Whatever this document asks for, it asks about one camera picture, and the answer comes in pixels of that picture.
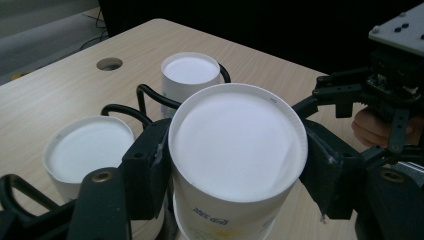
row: floor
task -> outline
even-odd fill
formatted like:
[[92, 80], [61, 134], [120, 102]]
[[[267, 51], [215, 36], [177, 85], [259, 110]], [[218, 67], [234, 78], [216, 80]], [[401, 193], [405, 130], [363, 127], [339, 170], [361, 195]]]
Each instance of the floor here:
[[99, 9], [0, 38], [0, 85], [107, 38]]

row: gray wall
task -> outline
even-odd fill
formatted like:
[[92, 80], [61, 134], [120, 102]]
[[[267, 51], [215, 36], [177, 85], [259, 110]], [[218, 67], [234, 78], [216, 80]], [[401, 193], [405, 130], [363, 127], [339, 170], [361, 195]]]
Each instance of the gray wall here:
[[0, 0], [0, 38], [98, 6], [97, 0]]

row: light wood tabletop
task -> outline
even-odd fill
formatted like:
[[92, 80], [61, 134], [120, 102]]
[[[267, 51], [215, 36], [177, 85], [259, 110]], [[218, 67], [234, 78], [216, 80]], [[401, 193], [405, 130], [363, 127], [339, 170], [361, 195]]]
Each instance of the light wood tabletop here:
[[[99, 115], [107, 104], [138, 108], [137, 86], [144, 83], [160, 92], [162, 61], [183, 51], [213, 57], [228, 70], [232, 82], [264, 88], [290, 105], [310, 96], [316, 78], [324, 75], [164, 19], [151, 20], [0, 87], [0, 175], [17, 174], [62, 204], [42, 164], [52, 135], [73, 121]], [[98, 63], [108, 58], [121, 60], [122, 66], [112, 71], [98, 69]], [[146, 104], [149, 117], [159, 120], [160, 105], [150, 98]], [[361, 108], [355, 105], [354, 112]], [[139, 121], [114, 115], [127, 122], [137, 135], [142, 132]], [[358, 151], [364, 150], [353, 136], [352, 119], [336, 119], [333, 106], [320, 107], [310, 119]], [[46, 211], [24, 197], [19, 201], [35, 214]], [[322, 219], [317, 205], [298, 181], [269, 239], [356, 239], [354, 223], [355, 213], [350, 221]]]

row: white cup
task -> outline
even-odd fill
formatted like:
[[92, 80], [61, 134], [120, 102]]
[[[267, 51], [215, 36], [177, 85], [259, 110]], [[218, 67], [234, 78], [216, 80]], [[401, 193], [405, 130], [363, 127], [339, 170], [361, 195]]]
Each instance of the white cup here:
[[[119, 167], [134, 143], [125, 122], [112, 116], [91, 116], [57, 131], [45, 149], [43, 164], [65, 202], [77, 199], [81, 183], [90, 172]], [[133, 233], [154, 240], [164, 221], [164, 210], [156, 219], [131, 221]]]
[[174, 211], [186, 239], [265, 239], [307, 158], [294, 110], [267, 90], [238, 83], [188, 98], [168, 143]]
[[[162, 62], [161, 70], [163, 96], [179, 103], [201, 89], [220, 83], [219, 63], [202, 53], [181, 52], [169, 56]], [[174, 114], [174, 109], [162, 106], [163, 118]]]

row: human hand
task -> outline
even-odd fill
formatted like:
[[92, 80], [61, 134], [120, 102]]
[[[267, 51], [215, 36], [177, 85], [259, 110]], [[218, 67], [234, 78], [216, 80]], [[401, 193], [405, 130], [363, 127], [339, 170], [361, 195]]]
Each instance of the human hand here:
[[[405, 144], [417, 145], [424, 126], [424, 119], [413, 117], [408, 121]], [[383, 121], [373, 109], [366, 107], [354, 117], [352, 129], [355, 137], [365, 146], [387, 147], [391, 124]]]

